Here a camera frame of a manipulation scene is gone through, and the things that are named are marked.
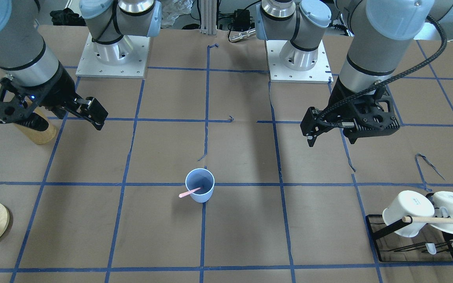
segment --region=wooden cylinder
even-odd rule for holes
[[[48,128],[45,131],[36,131],[33,129],[29,129],[24,126],[20,126],[18,124],[15,124],[15,127],[17,127],[18,130],[20,130],[24,135],[26,135],[30,140],[32,140],[33,143],[36,145],[43,145],[45,143],[48,143],[49,141],[53,140],[55,138],[55,134],[57,134],[57,129],[52,123],[50,123],[50,120],[43,114],[43,112],[39,109],[36,108],[34,110],[34,113],[40,115],[43,117],[48,122]]]
[[[409,216],[403,217],[403,222],[406,223],[433,223],[433,224],[453,224],[453,218],[441,218],[441,217],[414,217],[410,220]]]

